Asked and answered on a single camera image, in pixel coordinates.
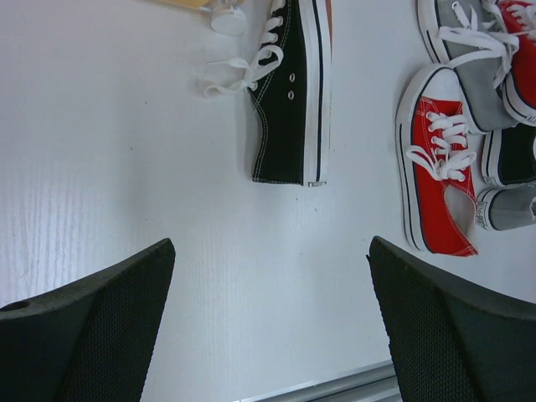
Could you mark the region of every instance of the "white rubber sole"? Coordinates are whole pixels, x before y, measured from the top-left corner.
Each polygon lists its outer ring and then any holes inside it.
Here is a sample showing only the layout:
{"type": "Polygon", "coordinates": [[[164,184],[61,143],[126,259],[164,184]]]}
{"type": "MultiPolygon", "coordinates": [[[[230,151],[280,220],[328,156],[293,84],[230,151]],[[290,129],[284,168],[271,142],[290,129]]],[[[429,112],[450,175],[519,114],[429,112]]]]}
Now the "white rubber sole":
{"type": "Polygon", "coordinates": [[[499,157],[501,155],[501,145],[503,142],[503,131],[496,130],[484,137],[484,147],[482,149],[481,170],[482,177],[486,184],[494,187],[507,186],[499,178],[499,157]]]}
{"type": "Polygon", "coordinates": [[[487,189],[478,194],[477,197],[477,216],[475,221],[479,226],[482,226],[485,230],[495,231],[490,221],[490,209],[492,207],[492,201],[495,195],[502,190],[487,189]]]}
{"type": "Polygon", "coordinates": [[[402,184],[405,237],[410,246],[417,250],[429,249],[426,247],[420,226],[419,194],[415,185],[414,164],[405,156],[405,150],[412,145],[412,123],[419,98],[431,77],[443,69],[449,68],[444,65],[431,64],[419,71],[406,88],[400,101],[399,109],[396,112],[394,129],[400,182],[402,184]]]}
{"type": "MultiPolygon", "coordinates": [[[[443,39],[440,39],[437,36],[440,26],[437,21],[435,5],[436,0],[417,0],[417,19],[419,20],[420,34],[422,35],[422,39],[425,42],[426,49],[432,60],[436,63],[449,64],[451,61],[449,52],[446,49],[443,39]]],[[[488,134],[488,131],[481,130],[475,122],[461,80],[460,86],[463,96],[463,114],[466,116],[467,124],[471,129],[469,132],[477,135],[488,134]]]]}
{"type": "Polygon", "coordinates": [[[303,185],[326,183],[332,103],[332,46],[326,0],[299,0],[307,57],[303,185]]]}
{"type": "Polygon", "coordinates": [[[519,97],[512,74],[508,74],[504,81],[502,97],[504,107],[510,116],[527,126],[536,127],[536,110],[519,97]]]}

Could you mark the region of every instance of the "white shoelace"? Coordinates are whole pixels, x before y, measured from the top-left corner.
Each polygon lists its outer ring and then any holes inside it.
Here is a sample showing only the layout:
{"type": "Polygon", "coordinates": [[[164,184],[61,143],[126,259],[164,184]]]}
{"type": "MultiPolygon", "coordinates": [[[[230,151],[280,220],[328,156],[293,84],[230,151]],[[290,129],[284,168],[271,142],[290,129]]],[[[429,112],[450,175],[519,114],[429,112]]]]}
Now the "white shoelace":
{"type": "Polygon", "coordinates": [[[516,33],[516,35],[528,35],[530,40],[536,43],[536,5],[524,7],[520,4],[513,4],[508,7],[508,11],[523,26],[523,32],[516,33]]]}
{"type": "MultiPolygon", "coordinates": [[[[286,0],[274,0],[271,5],[271,13],[285,7],[286,0]]],[[[211,84],[207,86],[204,91],[204,95],[207,97],[213,97],[218,95],[235,95],[246,88],[251,88],[252,90],[257,89],[257,81],[263,77],[266,77],[269,73],[275,70],[281,65],[283,60],[283,50],[274,45],[277,42],[277,34],[271,32],[272,29],[280,27],[284,23],[283,17],[274,17],[266,21],[265,32],[263,33],[260,39],[261,49],[257,52],[253,60],[248,63],[244,59],[233,58],[224,61],[216,61],[209,64],[226,64],[236,69],[244,70],[244,76],[241,80],[236,81],[230,86],[221,86],[216,84],[211,84]],[[260,62],[263,59],[269,59],[272,55],[276,56],[276,60],[271,63],[261,65],[260,62]]]]}
{"type": "MultiPolygon", "coordinates": [[[[485,3],[493,3],[493,0],[482,0],[482,6],[486,9],[485,3]]],[[[503,32],[481,32],[478,30],[478,19],[475,9],[471,6],[471,20],[467,17],[463,7],[459,2],[452,4],[452,9],[461,24],[461,28],[440,27],[439,37],[455,44],[464,44],[479,48],[471,53],[457,57],[449,63],[449,66],[456,68],[464,63],[479,59],[501,58],[501,68],[495,74],[493,85],[500,86],[508,72],[512,68],[513,54],[519,50],[519,39],[515,35],[503,32]]],[[[493,23],[484,23],[486,28],[493,26],[493,23]]]]}
{"type": "Polygon", "coordinates": [[[477,154],[468,149],[453,151],[452,145],[467,147],[467,119],[463,115],[446,116],[431,111],[426,113],[426,119],[431,122],[428,130],[442,130],[443,137],[431,138],[432,143],[437,145],[431,156],[416,145],[408,147],[406,156],[426,169],[434,180],[453,179],[463,182],[466,175],[462,171],[471,166],[477,159],[477,154]],[[438,159],[438,155],[444,155],[445,159],[438,159]]]}

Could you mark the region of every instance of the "gray sneaker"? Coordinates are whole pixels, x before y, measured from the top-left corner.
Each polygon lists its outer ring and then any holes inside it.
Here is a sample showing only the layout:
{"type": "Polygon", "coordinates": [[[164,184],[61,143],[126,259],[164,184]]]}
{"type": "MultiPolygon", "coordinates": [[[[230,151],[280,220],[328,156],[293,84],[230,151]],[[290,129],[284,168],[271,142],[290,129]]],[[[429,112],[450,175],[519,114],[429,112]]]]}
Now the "gray sneaker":
{"type": "Polygon", "coordinates": [[[484,190],[477,199],[477,223],[487,230],[509,230],[536,223],[536,188],[484,190]]]}
{"type": "Polygon", "coordinates": [[[458,74],[470,132],[515,126],[496,88],[510,69],[518,39],[488,32],[485,25],[494,17],[481,0],[418,0],[417,13],[431,58],[458,74]]]}

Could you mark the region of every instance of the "red canvas upper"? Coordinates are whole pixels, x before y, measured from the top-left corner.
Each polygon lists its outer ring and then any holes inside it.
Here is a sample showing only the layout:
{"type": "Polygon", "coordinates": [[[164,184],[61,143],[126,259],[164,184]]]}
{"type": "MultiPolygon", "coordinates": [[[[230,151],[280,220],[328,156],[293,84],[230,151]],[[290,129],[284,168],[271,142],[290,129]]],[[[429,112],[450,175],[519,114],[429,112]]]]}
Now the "red canvas upper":
{"type": "MultiPolygon", "coordinates": [[[[502,1],[498,4],[510,34],[523,32],[523,25],[508,10],[512,5],[533,6],[519,1],[502,1]]],[[[519,51],[513,56],[512,74],[519,97],[536,108],[536,44],[528,35],[519,35],[519,51]]]]}
{"type": "MultiPolygon", "coordinates": [[[[429,155],[434,153],[437,145],[431,142],[432,137],[442,138],[441,130],[430,132],[430,121],[426,113],[444,113],[446,116],[460,115],[462,104],[458,101],[432,100],[421,96],[412,127],[412,145],[422,147],[429,155]]],[[[453,150],[464,149],[455,144],[453,150]]],[[[467,194],[476,205],[475,189],[472,181],[471,169],[463,171],[466,179],[463,182],[447,179],[436,181],[422,166],[413,163],[415,186],[419,199],[420,225],[427,248],[433,253],[447,255],[469,256],[477,254],[477,250],[460,231],[449,212],[445,191],[448,186],[454,186],[467,194]]]]}

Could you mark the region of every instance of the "small white object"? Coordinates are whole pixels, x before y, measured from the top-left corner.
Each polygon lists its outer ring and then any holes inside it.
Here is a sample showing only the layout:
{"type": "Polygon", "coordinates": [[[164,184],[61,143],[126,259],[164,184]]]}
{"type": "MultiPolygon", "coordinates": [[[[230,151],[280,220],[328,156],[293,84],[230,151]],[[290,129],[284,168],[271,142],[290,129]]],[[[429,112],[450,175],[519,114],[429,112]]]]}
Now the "small white object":
{"type": "MultiPolygon", "coordinates": [[[[273,14],[275,11],[283,8],[284,6],[285,0],[275,0],[271,6],[271,13],[273,14]]],[[[235,95],[246,88],[256,90],[258,87],[257,81],[266,77],[269,73],[279,67],[281,65],[281,61],[283,60],[283,49],[274,44],[270,44],[275,37],[275,34],[271,31],[279,26],[280,21],[281,20],[278,17],[270,18],[268,21],[266,21],[265,32],[260,38],[261,48],[253,57],[251,62],[244,59],[232,58],[217,63],[210,63],[230,65],[236,69],[244,70],[244,75],[241,80],[238,80],[232,85],[226,87],[212,83],[205,88],[204,95],[207,97],[217,95],[235,95]],[[261,60],[269,59],[274,55],[276,59],[270,63],[260,64],[261,60]]]]}
{"type": "Polygon", "coordinates": [[[245,32],[246,25],[244,12],[232,4],[220,4],[212,12],[210,26],[220,34],[241,35],[245,32]]]}

